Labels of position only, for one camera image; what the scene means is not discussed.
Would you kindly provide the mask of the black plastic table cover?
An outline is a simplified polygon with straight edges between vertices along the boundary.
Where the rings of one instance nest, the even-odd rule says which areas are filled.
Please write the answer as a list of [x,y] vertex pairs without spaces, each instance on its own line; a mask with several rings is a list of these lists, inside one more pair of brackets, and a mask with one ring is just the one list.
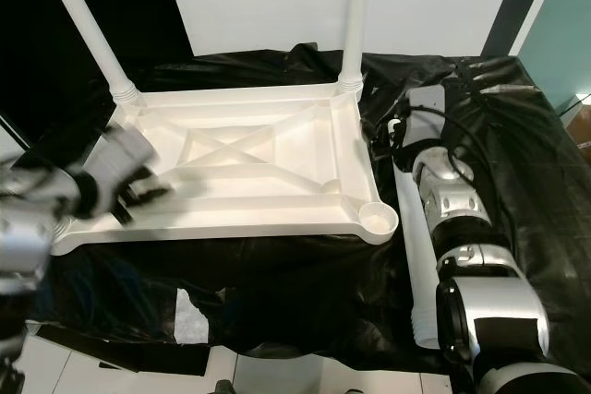
[[[543,301],[550,359],[591,377],[591,163],[520,58],[368,54],[364,120],[401,112],[407,90],[443,85],[497,187],[498,228]],[[30,319],[96,340],[176,343],[178,288],[207,294],[211,343],[240,353],[307,353],[355,369],[438,372],[440,354],[411,335],[402,237],[354,235],[89,244],[54,257]]]

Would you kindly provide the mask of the brown wooden cabinet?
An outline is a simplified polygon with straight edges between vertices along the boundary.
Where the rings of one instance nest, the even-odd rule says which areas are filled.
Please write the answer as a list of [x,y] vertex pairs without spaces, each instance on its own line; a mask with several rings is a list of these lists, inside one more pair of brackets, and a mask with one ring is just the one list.
[[579,150],[591,152],[591,108],[574,113],[565,129]]

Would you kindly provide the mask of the green glass panel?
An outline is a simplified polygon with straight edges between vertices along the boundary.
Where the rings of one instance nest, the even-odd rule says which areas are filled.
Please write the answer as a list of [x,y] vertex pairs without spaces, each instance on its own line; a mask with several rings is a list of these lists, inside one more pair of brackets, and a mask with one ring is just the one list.
[[544,0],[519,57],[556,112],[591,94],[591,0]]

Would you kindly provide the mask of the black door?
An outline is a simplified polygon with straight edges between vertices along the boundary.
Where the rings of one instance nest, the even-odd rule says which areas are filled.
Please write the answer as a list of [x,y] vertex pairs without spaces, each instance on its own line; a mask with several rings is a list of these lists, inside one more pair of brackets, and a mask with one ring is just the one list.
[[[193,49],[176,0],[85,0],[135,83]],[[110,106],[100,68],[60,0],[1,0],[0,114],[37,144],[81,112]]]

